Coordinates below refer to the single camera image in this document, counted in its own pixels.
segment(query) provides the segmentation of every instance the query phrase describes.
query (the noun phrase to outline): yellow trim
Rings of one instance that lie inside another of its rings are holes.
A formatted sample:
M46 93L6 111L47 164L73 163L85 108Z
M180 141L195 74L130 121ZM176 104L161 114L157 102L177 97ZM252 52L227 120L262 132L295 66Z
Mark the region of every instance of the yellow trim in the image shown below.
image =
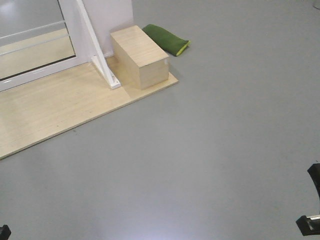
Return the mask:
M189 44L191 43L191 41L188 41L176 54L176 56L179 56L180 54L182 54L182 52L186 49L186 47L189 46Z

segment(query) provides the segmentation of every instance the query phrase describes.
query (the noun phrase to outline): white wall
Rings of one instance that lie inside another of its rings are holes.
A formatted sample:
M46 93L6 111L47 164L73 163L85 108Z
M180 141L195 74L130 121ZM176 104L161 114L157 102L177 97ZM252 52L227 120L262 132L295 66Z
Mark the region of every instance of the white wall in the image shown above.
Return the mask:
M110 32L134 24L132 0L83 0L105 56L112 51Z

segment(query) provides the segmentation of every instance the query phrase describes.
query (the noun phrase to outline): black object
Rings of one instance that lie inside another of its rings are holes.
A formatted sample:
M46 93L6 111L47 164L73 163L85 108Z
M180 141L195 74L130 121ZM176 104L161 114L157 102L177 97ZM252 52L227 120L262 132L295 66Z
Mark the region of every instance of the black object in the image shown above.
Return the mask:
M3 225L3 227L0 227L0 240L8 240L10 235L11 231L8 225Z
M313 164L308 173L313 180L316 191L320 199L320 163ZM320 235L320 215L316 216L301 216L296 224L303 236Z

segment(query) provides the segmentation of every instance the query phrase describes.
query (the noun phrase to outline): white metal frame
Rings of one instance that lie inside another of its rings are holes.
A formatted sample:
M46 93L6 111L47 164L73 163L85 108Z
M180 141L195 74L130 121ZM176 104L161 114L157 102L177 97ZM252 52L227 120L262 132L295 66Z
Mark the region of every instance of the white metal frame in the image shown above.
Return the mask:
M82 0L58 0L58 2L76 56L0 81L0 92L90 61L96 65L97 69L101 72L112 89L121 86L118 79L116 79L108 68ZM81 22L85 22L86 29L83 28Z
M110 68L107 65L106 59L99 45L96 33L94 31L94 28L92 27L92 24L90 22L90 19L83 1L76 0L76 2L77 2L79 12L82 16L81 19L85 25L85 30L88 34L88 38L90 39L91 46L93 48L93 55L90 57L91 62L99 70L100 74L104 77L104 79L110 85L111 89L116 89L121 87L119 80L116 78L116 76L113 74L113 72L110 70Z

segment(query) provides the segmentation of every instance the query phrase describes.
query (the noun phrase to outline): wooden platform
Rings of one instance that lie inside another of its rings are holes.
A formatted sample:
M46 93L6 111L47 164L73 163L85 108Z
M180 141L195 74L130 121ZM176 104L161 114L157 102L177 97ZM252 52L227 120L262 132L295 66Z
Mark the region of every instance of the wooden platform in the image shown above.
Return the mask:
M122 87L111 90L85 63L0 92L0 159L178 83L170 73L140 90L114 57L107 62Z

